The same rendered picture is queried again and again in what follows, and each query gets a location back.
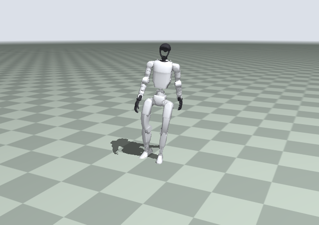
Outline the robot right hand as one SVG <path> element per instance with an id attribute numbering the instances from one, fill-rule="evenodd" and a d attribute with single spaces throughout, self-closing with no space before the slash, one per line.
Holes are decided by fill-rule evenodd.
<path id="1" fill-rule="evenodd" d="M 142 95 L 140 95 L 140 96 L 137 98 L 136 102 L 135 102 L 134 110 L 135 110 L 137 113 L 138 113 L 137 108 L 139 109 L 139 101 L 141 101 L 141 99 L 142 99 Z"/>

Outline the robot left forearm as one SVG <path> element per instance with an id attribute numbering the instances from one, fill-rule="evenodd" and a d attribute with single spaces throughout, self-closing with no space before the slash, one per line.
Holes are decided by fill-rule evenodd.
<path id="1" fill-rule="evenodd" d="M 177 98 L 180 97 L 182 99 L 182 83 L 181 87 L 176 87 Z"/>

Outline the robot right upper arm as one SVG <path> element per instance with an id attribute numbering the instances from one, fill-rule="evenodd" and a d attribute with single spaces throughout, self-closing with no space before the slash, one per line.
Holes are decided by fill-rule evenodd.
<path id="1" fill-rule="evenodd" d="M 147 67 L 146 67 L 146 70 L 145 70 L 145 77 L 143 78 L 142 83 L 149 84 L 149 82 L 150 82 L 149 78 L 150 78 L 150 75 L 151 75 L 151 72 L 152 72 L 153 64 L 154 64 L 154 61 L 149 61 L 147 63 Z"/>

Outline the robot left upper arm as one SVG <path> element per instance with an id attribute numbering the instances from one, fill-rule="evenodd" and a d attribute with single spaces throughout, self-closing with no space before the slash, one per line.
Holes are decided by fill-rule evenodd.
<path id="1" fill-rule="evenodd" d="M 175 82 L 174 85 L 175 87 L 181 87 L 181 82 L 180 82 L 180 65 L 176 63 L 172 63 L 172 69 L 174 71 L 174 76 L 175 76 Z"/>

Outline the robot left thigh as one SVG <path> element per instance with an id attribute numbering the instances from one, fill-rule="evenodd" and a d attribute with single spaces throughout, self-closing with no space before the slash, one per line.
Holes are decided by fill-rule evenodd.
<path id="1" fill-rule="evenodd" d="M 174 108 L 174 104 L 171 101 L 165 100 L 163 114 L 162 114 L 163 118 L 162 118 L 162 128 L 160 129 L 160 135 L 162 135 L 162 133 L 167 134 L 173 108 Z"/>

